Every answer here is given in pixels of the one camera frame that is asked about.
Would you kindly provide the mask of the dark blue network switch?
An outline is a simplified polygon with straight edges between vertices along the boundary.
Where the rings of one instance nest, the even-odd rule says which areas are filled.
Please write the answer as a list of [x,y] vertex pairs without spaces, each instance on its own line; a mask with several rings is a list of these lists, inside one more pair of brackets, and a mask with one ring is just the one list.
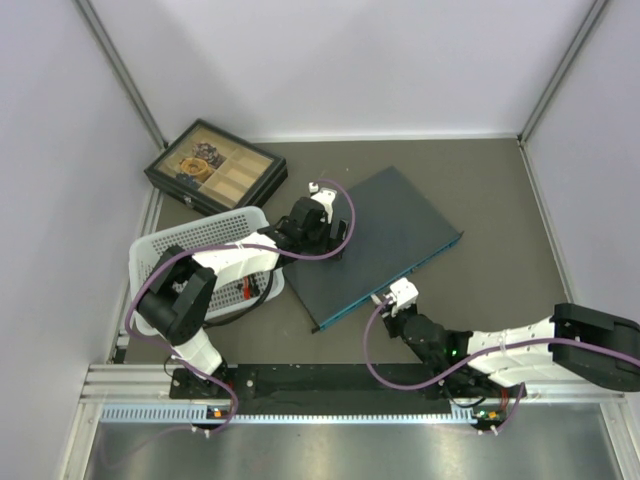
[[297,261],[283,269],[311,318],[313,334],[455,246],[462,236],[394,167],[361,181],[348,193],[356,221],[342,258]]

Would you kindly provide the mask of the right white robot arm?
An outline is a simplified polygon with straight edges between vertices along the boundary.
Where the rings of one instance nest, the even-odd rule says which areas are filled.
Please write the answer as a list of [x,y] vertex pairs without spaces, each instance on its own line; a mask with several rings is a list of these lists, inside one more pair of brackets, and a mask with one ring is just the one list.
[[499,332],[449,330],[414,304],[385,306],[382,319],[425,366],[426,384],[455,396],[577,379],[611,391],[639,390],[638,324],[584,306],[560,303],[547,318]]

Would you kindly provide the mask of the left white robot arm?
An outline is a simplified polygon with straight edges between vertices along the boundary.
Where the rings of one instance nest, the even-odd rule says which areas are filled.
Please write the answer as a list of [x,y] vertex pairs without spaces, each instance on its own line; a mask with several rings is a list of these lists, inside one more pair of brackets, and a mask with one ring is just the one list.
[[192,384],[205,396],[226,387],[224,359],[205,332],[205,316],[217,289],[253,274],[297,261],[338,259],[353,226],[334,218],[337,192],[322,188],[296,201],[288,215],[237,242],[168,248],[133,299],[133,311],[191,369]]

